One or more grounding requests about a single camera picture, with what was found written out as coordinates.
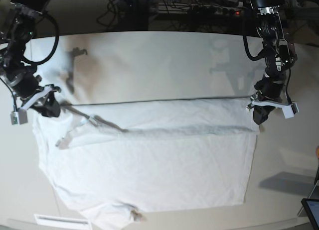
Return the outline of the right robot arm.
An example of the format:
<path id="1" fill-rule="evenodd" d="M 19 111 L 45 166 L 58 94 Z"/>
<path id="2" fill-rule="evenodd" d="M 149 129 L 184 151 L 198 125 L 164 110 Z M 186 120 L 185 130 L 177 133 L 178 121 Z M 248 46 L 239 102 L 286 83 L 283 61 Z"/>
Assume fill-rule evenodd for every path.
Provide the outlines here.
<path id="1" fill-rule="evenodd" d="M 27 121 L 27 111 L 32 109 L 44 117 L 59 117 L 60 105 L 55 93 L 61 89 L 54 84 L 41 86 L 37 68 L 54 55 L 60 36 L 56 20 L 48 14 L 50 0 L 10 0 L 12 8 L 0 30 L 0 40 L 7 46 L 0 50 L 0 80 L 9 89 L 13 100 L 10 114 L 13 124 Z M 25 57 L 26 45 L 36 36 L 37 22 L 47 19 L 55 31 L 50 53 L 41 61 Z"/>

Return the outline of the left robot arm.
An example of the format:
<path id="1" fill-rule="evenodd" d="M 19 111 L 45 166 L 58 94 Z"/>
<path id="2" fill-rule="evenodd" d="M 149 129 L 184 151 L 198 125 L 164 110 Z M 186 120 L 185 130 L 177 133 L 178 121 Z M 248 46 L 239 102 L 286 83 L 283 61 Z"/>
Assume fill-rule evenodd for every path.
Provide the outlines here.
<path id="1" fill-rule="evenodd" d="M 293 118 L 299 109 L 289 95 L 291 68 L 297 55 L 290 38 L 285 0 L 249 0 L 251 11 L 244 18 L 254 15 L 256 30 L 262 38 L 262 50 L 253 56 L 249 51 L 246 24 L 242 24 L 242 37 L 247 57 L 251 61 L 264 59 L 266 68 L 254 88 L 247 109 L 253 111 L 253 120 L 263 124 L 274 109 L 281 109 L 285 118 Z"/>

